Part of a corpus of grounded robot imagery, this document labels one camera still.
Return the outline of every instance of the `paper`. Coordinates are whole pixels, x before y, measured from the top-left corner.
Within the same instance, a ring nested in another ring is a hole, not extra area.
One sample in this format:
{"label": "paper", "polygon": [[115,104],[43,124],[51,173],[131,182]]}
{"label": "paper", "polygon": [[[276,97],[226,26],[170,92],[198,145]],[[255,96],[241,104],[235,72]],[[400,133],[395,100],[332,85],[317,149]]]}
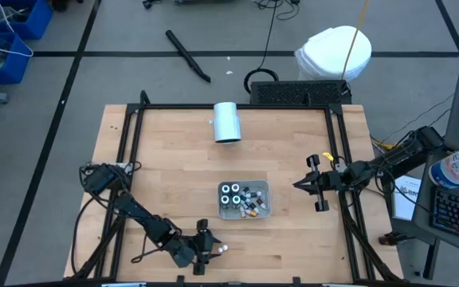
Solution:
{"label": "paper", "polygon": [[[412,201],[418,201],[419,188],[421,187],[421,180],[409,176],[402,176],[396,179],[396,186]],[[405,198],[398,190],[393,193],[393,218],[412,220],[414,215],[415,205]]]}

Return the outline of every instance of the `white cup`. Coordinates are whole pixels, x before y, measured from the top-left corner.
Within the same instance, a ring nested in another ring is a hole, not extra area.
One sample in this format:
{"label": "white cup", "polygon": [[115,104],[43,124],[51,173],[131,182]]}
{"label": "white cup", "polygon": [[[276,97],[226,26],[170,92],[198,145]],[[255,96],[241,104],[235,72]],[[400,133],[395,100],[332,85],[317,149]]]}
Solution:
{"label": "white cup", "polygon": [[214,105],[214,126],[216,143],[229,144],[241,140],[240,119],[237,114],[237,104],[226,102]]}

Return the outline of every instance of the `small bottle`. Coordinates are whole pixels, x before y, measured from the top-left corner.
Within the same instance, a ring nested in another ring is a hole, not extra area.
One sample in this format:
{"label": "small bottle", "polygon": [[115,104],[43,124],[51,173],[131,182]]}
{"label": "small bottle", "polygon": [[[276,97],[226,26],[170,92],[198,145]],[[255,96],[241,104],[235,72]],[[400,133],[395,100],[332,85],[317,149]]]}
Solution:
{"label": "small bottle", "polygon": [[265,203],[263,202],[263,200],[261,200],[261,198],[256,199],[256,203],[257,203],[261,208],[263,208],[264,210],[267,210],[267,206],[265,205]]}
{"label": "small bottle", "polygon": [[233,184],[231,186],[231,194],[232,195],[238,195],[238,192],[240,191],[240,186],[238,184]]}
{"label": "small bottle", "polygon": [[225,209],[230,207],[230,197],[228,195],[221,196],[221,206]]}
{"label": "small bottle", "polygon": [[245,217],[245,209],[242,206],[240,206],[240,217],[242,217],[242,218]]}
{"label": "small bottle", "polygon": [[258,210],[258,207],[257,207],[256,204],[254,204],[254,203],[249,204],[249,208],[250,208],[252,211],[256,212],[257,214],[260,213],[260,211]]}
{"label": "small bottle", "polygon": [[240,196],[240,201],[245,202],[249,204],[251,202],[251,199],[246,198],[244,195],[239,195]]}
{"label": "small bottle", "polygon": [[229,185],[223,185],[221,187],[221,192],[223,195],[230,195],[230,186]]}
{"label": "small bottle", "polygon": [[246,194],[247,197],[253,199],[253,198],[256,198],[256,197],[260,197],[261,196],[261,191],[258,191],[258,192],[249,192]]}
{"label": "small bottle", "polygon": [[232,208],[237,209],[238,206],[240,205],[240,197],[238,195],[235,195],[232,200],[233,200],[233,204],[231,205]]}

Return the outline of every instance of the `yellow cable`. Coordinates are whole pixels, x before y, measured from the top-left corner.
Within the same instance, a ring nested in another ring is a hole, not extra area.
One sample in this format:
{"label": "yellow cable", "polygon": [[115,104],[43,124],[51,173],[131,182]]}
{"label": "yellow cable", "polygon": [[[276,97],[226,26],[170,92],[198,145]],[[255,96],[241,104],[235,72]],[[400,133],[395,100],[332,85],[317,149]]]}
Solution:
{"label": "yellow cable", "polygon": [[357,29],[355,29],[354,38],[351,40],[350,49],[348,50],[347,60],[344,62],[344,68],[343,68],[343,73],[341,74],[341,80],[344,80],[344,74],[347,71],[347,65],[348,65],[348,60],[350,59],[351,50],[354,48],[355,39],[357,38],[357,33],[359,33],[360,27],[363,24],[364,15],[366,14],[367,4],[369,4],[369,2],[370,0],[366,0],[366,2],[364,3],[363,12],[360,13],[359,24],[357,25]]}

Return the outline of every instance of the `white bucket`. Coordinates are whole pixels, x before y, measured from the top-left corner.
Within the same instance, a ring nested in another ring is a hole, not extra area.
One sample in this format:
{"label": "white bucket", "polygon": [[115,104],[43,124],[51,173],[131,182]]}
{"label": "white bucket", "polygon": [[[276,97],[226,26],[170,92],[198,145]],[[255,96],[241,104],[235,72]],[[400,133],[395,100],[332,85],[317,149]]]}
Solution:
{"label": "white bucket", "polygon": [[[299,65],[298,80],[340,79],[354,34],[354,27],[340,26],[310,37],[308,42],[295,52]],[[344,80],[355,79],[366,68],[370,58],[371,43],[359,31],[348,60]]]}

